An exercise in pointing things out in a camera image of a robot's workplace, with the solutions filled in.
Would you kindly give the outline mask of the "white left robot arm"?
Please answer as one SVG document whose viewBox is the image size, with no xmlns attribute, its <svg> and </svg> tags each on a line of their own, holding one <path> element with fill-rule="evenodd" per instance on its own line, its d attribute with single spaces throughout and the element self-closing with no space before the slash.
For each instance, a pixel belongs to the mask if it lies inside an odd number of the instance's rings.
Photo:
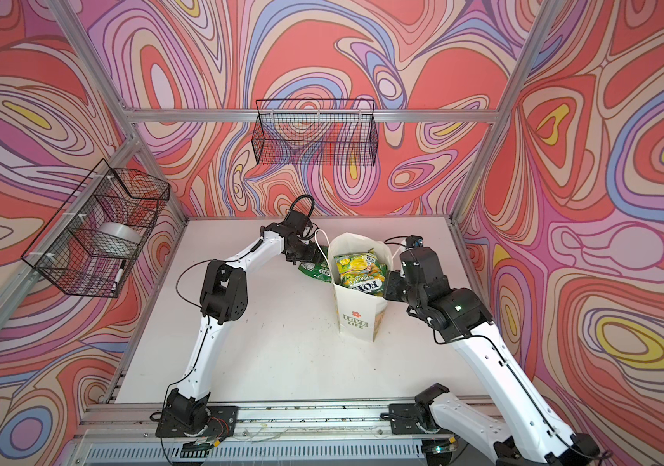
<svg viewBox="0 0 664 466">
<path fill-rule="evenodd" d="M 212 259 L 199 293 L 200 327 L 184 376 L 165 391 L 156 436 L 158 438 L 225 438 L 230 424 L 210 412 L 213 371 L 234 322 L 250 304 L 248 275 L 271 259 L 316 264 L 323 250 L 312 240 L 316 232 L 309 214 L 290 210 L 279 223 L 259 230 L 258 239 L 225 260 Z"/>
</svg>

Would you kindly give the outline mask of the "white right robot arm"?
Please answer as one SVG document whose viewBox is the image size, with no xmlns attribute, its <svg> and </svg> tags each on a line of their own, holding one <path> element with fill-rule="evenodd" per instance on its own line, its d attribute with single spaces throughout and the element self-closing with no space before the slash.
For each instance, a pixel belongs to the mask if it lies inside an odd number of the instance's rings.
<svg viewBox="0 0 664 466">
<path fill-rule="evenodd" d="M 459 353 L 501 415 L 484 415 L 443 384 L 433 384 L 415 396 L 409 423 L 423 432 L 449 431 L 496 465 L 589 465 L 609 458 L 543 399 L 487 307 L 471 289 L 450 285 L 431 248 L 411 237 L 400 259 L 401 269 L 387 275 L 385 299 L 405 303 L 407 314 L 432 330 L 436 344 Z"/>
</svg>

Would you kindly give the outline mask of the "illustrated paper gift bag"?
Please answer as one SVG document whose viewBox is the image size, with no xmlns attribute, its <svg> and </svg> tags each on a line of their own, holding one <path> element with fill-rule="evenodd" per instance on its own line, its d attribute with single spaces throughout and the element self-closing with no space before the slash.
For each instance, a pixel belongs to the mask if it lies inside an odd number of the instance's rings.
<svg viewBox="0 0 664 466">
<path fill-rule="evenodd" d="M 369 237 L 343 233 L 330 240 L 324 230 L 316 239 L 324 238 L 324 252 L 330 269 L 332 289 L 338 314 L 339 330 L 343 337 L 372 343 L 383 320 L 387 301 L 382 297 L 386 273 L 393 266 L 393 254 L 384 242 Z M 345 285 L 336 259 L 342 256 L 360 256 L 371 253 L 374 265 L 383 265 L 382 278 L 364 279 L 362 283 Z"/>
</svg>

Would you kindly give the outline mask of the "green candy bag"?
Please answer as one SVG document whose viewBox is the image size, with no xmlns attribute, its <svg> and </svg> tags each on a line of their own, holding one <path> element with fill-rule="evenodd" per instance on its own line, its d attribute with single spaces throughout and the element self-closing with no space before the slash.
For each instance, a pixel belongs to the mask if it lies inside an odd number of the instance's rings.
<svg viewBox="0 0 664 466">
<path fill-rule="evenodd" d="M 329 264 L 325 259 L 320 262 L 303 262 L 299 265 L 298 269 L 309 278 L 324 283 L 331 283 L 332 275 Z"/>
</svg>

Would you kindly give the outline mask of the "green yellow Fox's bag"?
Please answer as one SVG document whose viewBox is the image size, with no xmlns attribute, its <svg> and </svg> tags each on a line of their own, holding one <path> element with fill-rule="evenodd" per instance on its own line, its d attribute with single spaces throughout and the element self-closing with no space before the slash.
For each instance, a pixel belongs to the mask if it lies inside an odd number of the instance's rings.
<svg viewBox="0 0 664 466">
<path fill-rule="evenodd" d="M 334 257 L 339 273 L 339 285 L 372 296 L 382 296 L 388 267 L 378 259 L 374 250 Z"/>
</svg>

